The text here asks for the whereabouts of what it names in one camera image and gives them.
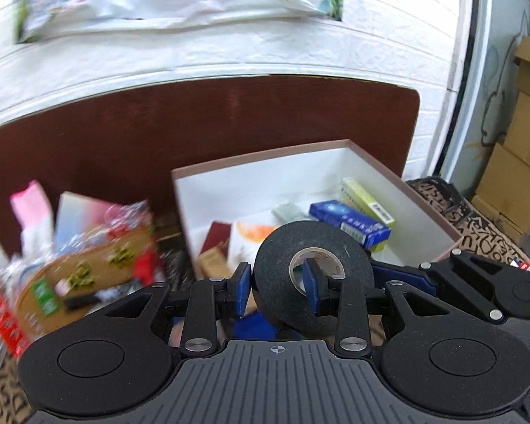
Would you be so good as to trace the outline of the blue cigarette box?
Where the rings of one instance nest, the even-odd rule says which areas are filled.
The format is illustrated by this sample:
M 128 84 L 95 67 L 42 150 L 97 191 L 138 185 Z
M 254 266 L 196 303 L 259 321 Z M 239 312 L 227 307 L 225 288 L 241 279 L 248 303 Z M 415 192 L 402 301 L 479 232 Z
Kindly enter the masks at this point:
M 308 212 L 320 222 L 346 232 L 366 250 L 390 238 L 389 227 L 337 200 L 312 203 Z

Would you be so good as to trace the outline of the black tape roll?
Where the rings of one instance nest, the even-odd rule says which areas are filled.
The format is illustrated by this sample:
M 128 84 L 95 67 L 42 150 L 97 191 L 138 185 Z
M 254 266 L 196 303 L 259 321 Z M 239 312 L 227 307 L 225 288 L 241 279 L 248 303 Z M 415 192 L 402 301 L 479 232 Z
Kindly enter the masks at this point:
M 260 245 L 253 265 L 259 311 L 280 328 L 311 337 L 336 331 L 339 293 L 374 288 L 369 257 L 349 234 L 318 221 L 288 223 Z

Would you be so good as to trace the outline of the dark wooden headboard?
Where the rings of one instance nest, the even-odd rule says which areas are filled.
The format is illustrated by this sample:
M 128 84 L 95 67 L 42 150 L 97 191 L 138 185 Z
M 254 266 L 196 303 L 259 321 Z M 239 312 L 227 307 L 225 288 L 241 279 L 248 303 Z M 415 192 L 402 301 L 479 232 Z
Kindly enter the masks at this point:
M 20 250 L 12 193 L 64 192 L 176 209 L 171 172 L 303 143 L 350 140 L 401 174 L 420 96 L 354 78 L 270 75 L 180 81 L 114 92 L 0 126 L 0 244 Z

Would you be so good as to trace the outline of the yellow-green medicine box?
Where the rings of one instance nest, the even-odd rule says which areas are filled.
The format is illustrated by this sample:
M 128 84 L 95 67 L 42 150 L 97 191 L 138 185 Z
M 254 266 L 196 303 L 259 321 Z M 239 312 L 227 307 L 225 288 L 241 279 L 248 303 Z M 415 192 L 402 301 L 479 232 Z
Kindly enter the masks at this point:
M 395 219 L 390 213 L 355 179 L 343 178 L 340 187 L 340 200 L 359 212 L 360 230 L 366 237 L 364 246 L 373 254 L 386 248 Z

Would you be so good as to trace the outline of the cardboard boxes stack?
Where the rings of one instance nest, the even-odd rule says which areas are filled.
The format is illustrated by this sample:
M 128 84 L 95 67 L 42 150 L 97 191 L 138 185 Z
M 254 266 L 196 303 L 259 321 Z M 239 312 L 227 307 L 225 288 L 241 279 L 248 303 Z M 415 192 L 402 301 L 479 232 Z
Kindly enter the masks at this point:
M 496 143 L 472 199 L 488 219 L 518 242 L 530 233 L 530 37 L 515 54 L 517 101 L 502 143 Z

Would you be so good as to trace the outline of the letter-pattern brown blanket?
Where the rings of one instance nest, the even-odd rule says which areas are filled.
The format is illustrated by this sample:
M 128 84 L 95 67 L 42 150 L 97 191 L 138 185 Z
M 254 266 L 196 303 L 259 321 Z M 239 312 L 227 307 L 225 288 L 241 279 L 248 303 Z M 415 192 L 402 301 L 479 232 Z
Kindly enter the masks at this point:
M 407 184 L 461 234 L 462 250 L 530 271 L 530 257 L 452 184 L 434 176 Z

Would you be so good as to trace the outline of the red snack packet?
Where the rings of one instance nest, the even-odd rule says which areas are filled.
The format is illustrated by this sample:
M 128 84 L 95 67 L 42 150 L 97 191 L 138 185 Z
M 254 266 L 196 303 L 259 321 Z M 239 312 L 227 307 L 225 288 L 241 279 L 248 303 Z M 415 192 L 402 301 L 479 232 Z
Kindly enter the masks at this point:
M 13 358 L 19 360 L 30 345 L 0 285 L 0 338 Z

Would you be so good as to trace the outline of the pink cardboard storage box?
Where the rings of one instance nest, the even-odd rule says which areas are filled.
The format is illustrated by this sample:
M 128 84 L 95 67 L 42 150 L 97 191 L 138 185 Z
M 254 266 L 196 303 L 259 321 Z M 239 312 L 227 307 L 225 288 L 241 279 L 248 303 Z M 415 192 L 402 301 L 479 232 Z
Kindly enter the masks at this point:
M 215 222 L 236 226 L 279 225 L 273 210 L 293 204 L 305 212 L 336 199 L 352 178 L 393 217 L 385 249 L 376 258 L 419 265 L 447 257 L 460 233 L 422 197 L 365 150 L 350 141 L 309 143 L 234 156 L 173 170 L 187 246 L 201 255 Z

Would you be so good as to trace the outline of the pink white sock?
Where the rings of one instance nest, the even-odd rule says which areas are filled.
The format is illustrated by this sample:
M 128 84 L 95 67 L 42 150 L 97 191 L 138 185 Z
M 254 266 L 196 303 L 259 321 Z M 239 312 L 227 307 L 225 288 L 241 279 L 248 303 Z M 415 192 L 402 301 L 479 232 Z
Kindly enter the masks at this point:
M 32 180 L 25 190 L 10 196 L 10 205 L 22 232 L 24 258 L 40 258 L 53 248 L 53 212 L 42 186 Z

